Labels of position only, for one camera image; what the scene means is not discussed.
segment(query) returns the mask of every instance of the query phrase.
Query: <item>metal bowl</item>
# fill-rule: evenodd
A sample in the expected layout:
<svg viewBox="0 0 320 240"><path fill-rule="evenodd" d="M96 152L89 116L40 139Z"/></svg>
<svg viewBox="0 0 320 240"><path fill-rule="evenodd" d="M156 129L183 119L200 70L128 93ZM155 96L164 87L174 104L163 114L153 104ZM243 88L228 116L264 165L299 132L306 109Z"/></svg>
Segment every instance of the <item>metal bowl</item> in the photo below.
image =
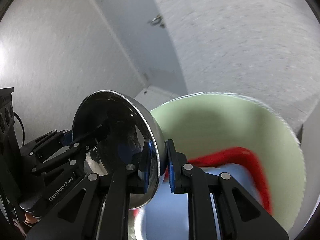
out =
<svg viewBox="0 0 320 240"><path fill-rule="evenodd" d="M150 178L147 193L131 194L130 209L147 204L161 185L166 169L166 147L162 131L150 112L135 99L111 90L97 91L79 106L73 120L73 140L108 124L108 136L96 147L87 149L84 169L99 175L113 173L141 152L145 140L151 140Z"/></svg>

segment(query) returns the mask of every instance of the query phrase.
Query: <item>black bracket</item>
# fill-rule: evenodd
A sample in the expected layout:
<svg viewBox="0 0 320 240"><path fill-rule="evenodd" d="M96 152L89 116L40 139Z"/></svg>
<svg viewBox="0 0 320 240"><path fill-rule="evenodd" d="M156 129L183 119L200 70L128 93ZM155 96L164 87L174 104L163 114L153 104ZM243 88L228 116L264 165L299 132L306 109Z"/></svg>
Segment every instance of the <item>black bracket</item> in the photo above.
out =
<svg viewBox="0 0 320 240"><path fill-rule="evenodd" d="M287 232L229 174L205 173L187 163L167 142L172 192L188 193L189 239L217 239L212 205L216 206L222 240L288 240Z"/></svg>
<svg viewBox="0 0 320 240"><path fill-rule="evenodd" d="M25 152L33 153L23 156L25 188L20 206L41 218L26 239L126 239L130 194L144 194L148 189L151 141L145 141L132 164L101 177L86 176L88 146L94 147L104 137L97 139L96 131L87 134L71 142L64 153L43 162L41 156L48 159L63 146L64 133L40 137L37 141L44 146L31 142Z"/></svg>

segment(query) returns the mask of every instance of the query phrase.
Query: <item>screw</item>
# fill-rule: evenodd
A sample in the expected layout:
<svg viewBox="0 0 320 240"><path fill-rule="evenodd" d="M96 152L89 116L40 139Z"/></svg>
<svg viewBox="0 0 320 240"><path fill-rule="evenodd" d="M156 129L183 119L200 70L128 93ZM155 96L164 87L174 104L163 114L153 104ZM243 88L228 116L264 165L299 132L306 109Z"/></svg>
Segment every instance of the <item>screw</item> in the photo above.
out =
<svg viewBox="0 0 320 240"><path fill-rule="evenodd" d="M230 179L231 178L231 175L227 172L223 172L221 173L221 178L223 179Z"/></svg>
<svg viewBox="0 0 320 240"><path fill-rule="evenodd" d="M183 165L183 168L184 168L185 170L190 171L190 170L193 169L193 166L192 166L192 164L190 164L190 163L186 163L185 165Z"/></svg>
<svg viewBox="0 0 320 240"><path fill-rule="evenodd" d="M136 168L136 166L134 166L134 164L128 164L125 169L127 171L133 171Z"/></svg>
<svg viewBox="0 0 320 240"><path fill-rule="evenodd" d="M88 175L88 180L90 180L90 181L94 181L97 178L98 178L98 175L95 174L95 173L91 173L91 174Z"/></svg>

